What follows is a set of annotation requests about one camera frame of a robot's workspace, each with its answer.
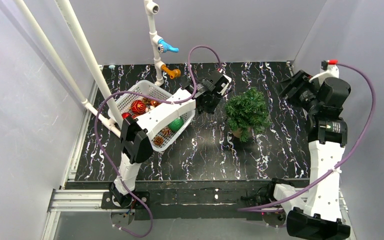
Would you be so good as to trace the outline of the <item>thick white diagonal pole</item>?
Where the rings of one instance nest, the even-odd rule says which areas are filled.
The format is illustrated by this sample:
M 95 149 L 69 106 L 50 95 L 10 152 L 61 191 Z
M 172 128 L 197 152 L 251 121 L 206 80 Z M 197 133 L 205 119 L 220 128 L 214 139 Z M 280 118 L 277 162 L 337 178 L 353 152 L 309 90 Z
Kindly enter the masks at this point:
M 94 56 L 94 53 L 89 45 L 89 42 L 86 38 L 86 35 L 81 27 L 81 24 L 75 14 L 75 11 L 69 0 L 55 0 L 62 17 L 66 25 L 69 28 L 70 33 L 75 40 L 75 43 L 88 66 L 90 73 L 92 74 L 101 94 L 105 99 L 107 99 L 107 105 L 111 110 L 111 113 L 114 116 L 115 121 L 120 125 L 123 121 L 122 115 L 118 109 L 118 106 L 114 100 L 111 98 L 112 95 L 107 82 L 102 74 L 102 71 L 98 65 L 98 62 Z

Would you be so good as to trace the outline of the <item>red patterned ornament ball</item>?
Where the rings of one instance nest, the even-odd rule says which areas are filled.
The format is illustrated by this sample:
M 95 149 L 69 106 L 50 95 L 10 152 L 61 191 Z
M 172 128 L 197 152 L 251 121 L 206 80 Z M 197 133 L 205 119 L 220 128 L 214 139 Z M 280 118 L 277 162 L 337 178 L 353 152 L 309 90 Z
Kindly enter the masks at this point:
M 130 105 L 130 110 L 135 115 L 146 113 L 147 105 L 141 100 L 134 100 Z

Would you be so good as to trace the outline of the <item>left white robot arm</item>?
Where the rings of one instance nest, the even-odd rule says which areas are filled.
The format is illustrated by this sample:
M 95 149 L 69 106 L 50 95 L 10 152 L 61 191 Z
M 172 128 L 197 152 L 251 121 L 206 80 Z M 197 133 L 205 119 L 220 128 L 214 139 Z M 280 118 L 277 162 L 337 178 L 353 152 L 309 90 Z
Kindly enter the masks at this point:
M 156 98 L 160 104 L 136 118 L 123 120 L 120 176 L 114 180 L 111 192 L 122 199 L 134 191 L 141 164 L 154 152 L 165 151 L 191 123 L 196 113 L 213 114 L 231 83 L 231 77 L 215 71 L 197 80 L 195 95 L 192 95 L 194 88 L 191 84 L 173 94 L 147 80 L 131 87 L 131 93 Z

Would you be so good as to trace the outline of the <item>white plastic basket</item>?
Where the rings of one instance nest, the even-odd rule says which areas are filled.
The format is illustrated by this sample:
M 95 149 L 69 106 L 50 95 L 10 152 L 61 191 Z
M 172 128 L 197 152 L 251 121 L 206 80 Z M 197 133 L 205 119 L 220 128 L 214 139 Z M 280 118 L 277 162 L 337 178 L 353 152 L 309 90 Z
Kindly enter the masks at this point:
M 159 102 L 176 102 L 184 100 L 191 95 L 187 90 L 181 88 L 174 94 L 171 94 L 148 80 L 139 81 L 137 84 L 133 85 L 129 91 L 156 98 Z M 138 116 L 138 124 L 141 128 L 148 130 L 147 136 L 150 139 L 153 150 L 156 152 L 163 152 L 176 141 L 191 123 L 195 116 L 195 109 L 196 103 L 193 99 L 179 104 L 161 103 L 156 108 Z M 165 136 L 161 130 L 178 117 L 182 117 L 184 120 L 182 128 L 177 132 L 172 132 Z M 164 138 L 164 143 L 160 147 L 153 143 L 153 139 L 156 136 Z

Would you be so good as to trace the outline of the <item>thin white diagonal pole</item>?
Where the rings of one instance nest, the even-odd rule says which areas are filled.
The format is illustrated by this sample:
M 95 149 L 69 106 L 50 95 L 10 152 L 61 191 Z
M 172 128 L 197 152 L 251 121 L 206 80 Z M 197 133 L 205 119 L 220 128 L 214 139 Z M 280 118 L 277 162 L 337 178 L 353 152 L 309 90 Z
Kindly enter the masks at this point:
M 119 127 L 121 127 L 123 122 L 121 122 L 121 124 L 118 124 L 115 118 L 113 120 L 106 118 L 105 116 L 102 115 L 102 112 L 100 110 L 96 109 L 93 106 L 93 104 L 89 102 L 89 100 L 84 96 L 84 94 L 80 90 L 79 86 L 77 85 L 75 79 L 67 69 L 63 60 L 55 50 L 54 46 L 48 39 L 47 35 L 41 28 L 40 24 L 38 23 L 38 21 L 36 20 L 32 12 L 30 11 L 30 9 L 28 8 L 25 1 L 16 0 L 14 3 L 17 5 L 21 13 L 26 18 L 26 20 L 30 23 L 34 33 L 38 37 L 43 47 L 45 47 L 45 49 L 48 51 L 49 56 L 51 57 L 53 62 L 56 64 L 60 72 L 62 73 L 62 76 L 65 78 L 66 82 L 70 87 L 70 90 L 75 94 L 76 98 L 81 102 L 81 104 L 86 110 L 89 110 L 91 114 L 95 116 L 96 120 L 100 121 L 109 131 L 114 133 L 119 138 L 121 136 L 121 131 Z

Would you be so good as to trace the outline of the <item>red shiny ornament ball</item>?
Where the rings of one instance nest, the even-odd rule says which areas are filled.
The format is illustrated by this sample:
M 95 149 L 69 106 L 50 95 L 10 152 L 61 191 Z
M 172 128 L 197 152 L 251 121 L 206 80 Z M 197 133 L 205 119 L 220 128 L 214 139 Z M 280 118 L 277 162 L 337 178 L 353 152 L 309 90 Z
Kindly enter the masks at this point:
M 122 116 L 123 119 L 126 119 L 126 118 L 128 118 L 128 117 L 131 117 L 132 115 L 131 115 L 129 112 L 123 112 L 123 113 L 121 114 L 121 116 Z

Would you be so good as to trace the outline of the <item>aluminium frame rail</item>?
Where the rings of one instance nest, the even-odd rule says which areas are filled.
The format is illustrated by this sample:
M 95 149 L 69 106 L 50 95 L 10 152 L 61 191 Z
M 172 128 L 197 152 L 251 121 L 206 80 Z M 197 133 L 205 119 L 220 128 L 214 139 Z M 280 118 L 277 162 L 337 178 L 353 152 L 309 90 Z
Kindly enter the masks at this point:
M 103 196 L 103 190 L 66 189 L 66 185 L 75 179 L 91 114 L 88 109 L 84 110 L 74 146 L 68 157 L 62 182 L 57 189 L 52 190 L 46 210 L 44 230 L 41 236 L 42 240 L 53 240 L 55 238 L 62 212 L 102 211 L 100 198 Z

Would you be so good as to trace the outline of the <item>green glitter ornament ball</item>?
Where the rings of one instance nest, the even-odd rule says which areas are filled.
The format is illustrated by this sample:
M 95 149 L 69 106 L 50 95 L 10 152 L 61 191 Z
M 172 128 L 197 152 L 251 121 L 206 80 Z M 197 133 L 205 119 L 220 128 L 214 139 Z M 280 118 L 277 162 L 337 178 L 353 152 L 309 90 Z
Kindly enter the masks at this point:
M 184 125 L 184 119 L 182 117 L 178 117 L 174 119 L 171 123 L 167 125 L 167 127 L 172 131 L 172 132 L 177 132 L 179 131 Z

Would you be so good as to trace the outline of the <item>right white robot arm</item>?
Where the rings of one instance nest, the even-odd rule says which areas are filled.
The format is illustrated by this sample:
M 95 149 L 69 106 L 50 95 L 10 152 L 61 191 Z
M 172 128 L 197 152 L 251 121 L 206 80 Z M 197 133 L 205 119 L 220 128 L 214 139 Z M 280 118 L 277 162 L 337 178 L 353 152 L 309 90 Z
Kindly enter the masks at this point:
M 304 240 L 345 240 L 351 235 L 351 227 L 342 220 L 338 163 L 348 137 L 348 126 L 340 114 L 351 87 L 333 74 L 319 80 L 300 70 L 276 88 L 289 104 L 307 113 L 310 180 L 306 200 L 295 197 L 295 186 L 279 178 L 271 181 L 271 198 L 279 201 L 285 212 L 289 236 Z

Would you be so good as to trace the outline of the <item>small green christmas tree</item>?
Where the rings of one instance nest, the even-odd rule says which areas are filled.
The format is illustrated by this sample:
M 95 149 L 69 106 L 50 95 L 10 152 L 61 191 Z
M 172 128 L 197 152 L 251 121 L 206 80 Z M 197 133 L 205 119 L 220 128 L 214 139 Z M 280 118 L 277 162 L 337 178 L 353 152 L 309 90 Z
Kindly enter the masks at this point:
M 231 97 L 225 105 L 226 121 L 233 135 L 246 143 L 252 135 L 263 134 L 271 124 L 264 94 L 256 87 Z

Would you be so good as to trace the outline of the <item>blue pipe valve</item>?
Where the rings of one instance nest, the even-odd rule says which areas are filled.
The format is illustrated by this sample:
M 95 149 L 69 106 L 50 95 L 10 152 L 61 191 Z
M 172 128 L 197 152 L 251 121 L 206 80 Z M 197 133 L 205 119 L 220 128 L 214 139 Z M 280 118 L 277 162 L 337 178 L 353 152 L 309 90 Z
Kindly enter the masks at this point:
M 172 45 L 167 43 L 163 38 L 158 40 L 157 50 L 161 54 L 166 53 L 166 52 L 172 52 L 172 53 L 178 53 L 179 52 L 179 48 L 173 47 Z

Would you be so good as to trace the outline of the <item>orange pipe valve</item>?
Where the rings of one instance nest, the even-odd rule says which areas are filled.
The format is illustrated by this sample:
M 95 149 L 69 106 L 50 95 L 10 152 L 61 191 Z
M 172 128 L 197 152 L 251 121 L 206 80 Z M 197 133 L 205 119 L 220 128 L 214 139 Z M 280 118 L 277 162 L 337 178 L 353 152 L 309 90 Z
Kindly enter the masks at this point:
M 182 72 L 179 69 L 169 69 L 165 64 L 161 66 L 161 70 L 164 71 L 171 80 L 179 78 L 182 75 Z

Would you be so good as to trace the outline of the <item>white pvc pipe stand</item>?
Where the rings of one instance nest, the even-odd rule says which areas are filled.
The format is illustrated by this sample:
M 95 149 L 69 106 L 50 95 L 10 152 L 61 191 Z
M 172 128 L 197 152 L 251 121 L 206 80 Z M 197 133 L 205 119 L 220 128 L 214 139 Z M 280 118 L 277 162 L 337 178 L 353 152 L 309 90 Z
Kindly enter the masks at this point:
M 165 82 L 162 70 L 162 66 L 165 65 L 165 63 L 162 61 L 160 51 L 158 50 L 158 41 L 162 38 L 158 35 L 155 23 L 155 15 L 159 11 L 159 5 L 153 0 L 144 0 L 143 4 L 145 8 L 145 13 L 147 15 L 147 21 L 149 26 L 149 38 L 153 50 L 153 62 L 156 70 L 155 84 L 160 87 Z

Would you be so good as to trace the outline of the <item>brown pine cone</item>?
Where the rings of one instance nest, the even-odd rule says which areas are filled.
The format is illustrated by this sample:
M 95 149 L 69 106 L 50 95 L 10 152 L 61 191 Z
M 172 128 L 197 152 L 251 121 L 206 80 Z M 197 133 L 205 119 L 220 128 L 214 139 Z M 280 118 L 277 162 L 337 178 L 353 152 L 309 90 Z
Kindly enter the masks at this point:
M 157 146 L 157 147 L 161 147 L 164 143 L 164 138 L 162 136 L 159 136 L 157 135 L 154 139 L 153 139 L 153 143 Z

